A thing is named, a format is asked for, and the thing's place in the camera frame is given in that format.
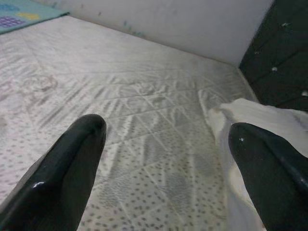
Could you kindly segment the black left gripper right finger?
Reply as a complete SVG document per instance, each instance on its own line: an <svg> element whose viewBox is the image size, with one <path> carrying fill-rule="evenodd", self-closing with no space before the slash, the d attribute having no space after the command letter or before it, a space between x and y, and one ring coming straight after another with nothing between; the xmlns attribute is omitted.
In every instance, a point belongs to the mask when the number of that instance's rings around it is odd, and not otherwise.
<svg viewBox="0 0 308 231"><path fill-rule="evenodd" d="M307 157L283 137L248 123L233 124L228 142L265 228L306 231Z"/></svg>

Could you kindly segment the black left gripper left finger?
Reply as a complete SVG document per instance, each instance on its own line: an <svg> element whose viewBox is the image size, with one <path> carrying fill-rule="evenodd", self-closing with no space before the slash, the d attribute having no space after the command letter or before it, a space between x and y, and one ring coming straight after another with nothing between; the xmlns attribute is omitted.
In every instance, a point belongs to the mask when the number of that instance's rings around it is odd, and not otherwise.
<svg viewBox="0 0 308 231"><path fill-rule="evenodd" d="M96 114L78 118L18 181L0 206L3 231L75 231L106 140Z"/></svg>

